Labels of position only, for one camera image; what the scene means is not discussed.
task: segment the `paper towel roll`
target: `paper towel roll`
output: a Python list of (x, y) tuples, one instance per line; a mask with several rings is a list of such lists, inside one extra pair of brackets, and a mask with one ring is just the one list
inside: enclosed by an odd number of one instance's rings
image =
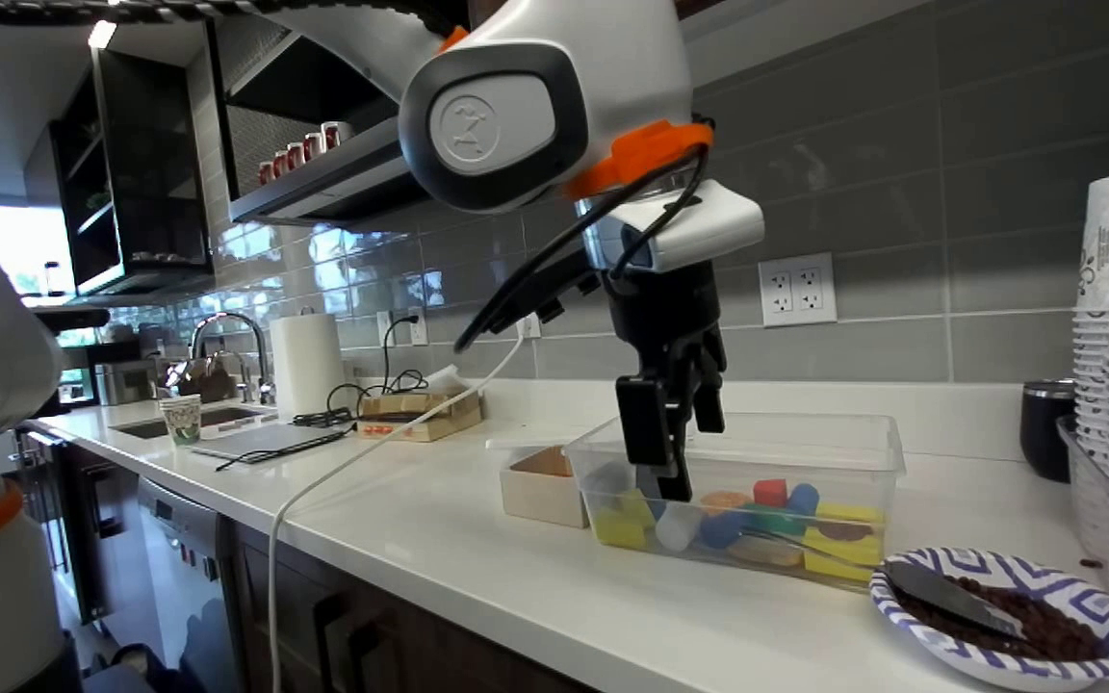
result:
[(280, 315), (268, 322), (268, 333), (277, 370), (277, 413), (322, 413), (327, 393), (347, 381), (332, 315)]
[(1090, 183), (1079, 306), (1109, 310), (1109, 178)]

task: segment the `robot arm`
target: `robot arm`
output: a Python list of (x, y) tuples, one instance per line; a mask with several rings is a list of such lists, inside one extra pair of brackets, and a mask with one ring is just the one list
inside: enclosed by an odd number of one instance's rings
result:
[(560, 292), (603, 287), (640, 354), (615, 381), (628, 459), (649, 495), (689, 499), (684, 423), (721, 432), (721, 304), (712, 259), (762, 238), (753, 200), (703, 179), (712, 128), (674, 2), (507, 0), (427, 62), (402, 98), (420, 183), (466, 210), (507, 210), (549, 189), (590, 200), (578, 228), (524, 263), (459, 340), (561, 310)]

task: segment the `cardboard box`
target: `cardboard box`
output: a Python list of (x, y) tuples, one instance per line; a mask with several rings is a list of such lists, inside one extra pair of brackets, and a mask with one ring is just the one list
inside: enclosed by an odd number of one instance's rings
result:
[(507, 515), (584, 527), (580, 492), (560, 446), (507, 462), (499, 468), (499, 499)]
[[(441, 400), (450, 400), (441, 393), (402, 393), (402, 395), (370, 395), (357, 406), (357, 432), (362, 436), (393, 436), (402, 432), (407, 419), (438, 406)], [(438, 413), (434, 419), (422, 419), (415, 428), (406, 428), (402, 440), (420, 440), (420, 441), (434, 441), (447, 440), (454, 432), (479, 428), (484, 419), (484, 400), (474, 393), (459, 405), (450, 405), (447, 413)]]

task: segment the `sink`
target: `sink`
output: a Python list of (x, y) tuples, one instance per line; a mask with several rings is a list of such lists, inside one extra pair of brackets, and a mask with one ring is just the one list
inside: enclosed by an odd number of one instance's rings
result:
[[(199, 428), (259, 419), (259, 415), (262, 413), (254, 413), (254, 406), (207, 406), (207, 413), (199, 413)], [(166, 440), (166, 419), (141, 419), (141, 423), (114, 428), (114, 432), (133, 436), (133, 440)]]

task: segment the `window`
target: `window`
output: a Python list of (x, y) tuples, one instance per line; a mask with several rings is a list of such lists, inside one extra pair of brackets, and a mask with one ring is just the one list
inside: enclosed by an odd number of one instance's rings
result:
[(0, 204), (0, 264), (23, 304), (73, 295), (60, 209)]

